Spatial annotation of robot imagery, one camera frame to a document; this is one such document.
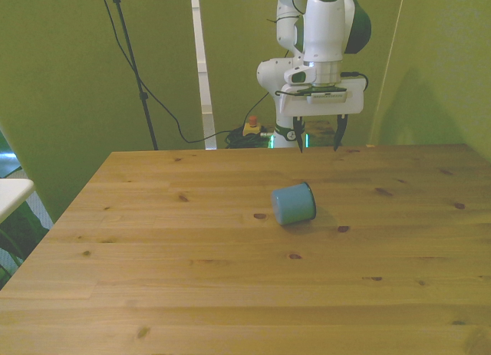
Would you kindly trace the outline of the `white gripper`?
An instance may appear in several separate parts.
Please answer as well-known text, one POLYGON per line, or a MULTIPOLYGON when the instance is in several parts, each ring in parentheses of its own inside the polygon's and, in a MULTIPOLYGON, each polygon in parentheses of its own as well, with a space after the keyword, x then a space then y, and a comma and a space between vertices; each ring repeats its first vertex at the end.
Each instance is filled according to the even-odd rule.
POLYGON ((292 125, 300 152, 303 152, 302 117, 338 115, 334 134, 334 151, 341 145, 348 125, 348 114, 360 113, 364 107, 364 78, 343 79, 330 87, 310 84, 286 84, 277 91, 280 114, 293 117, 292 125))

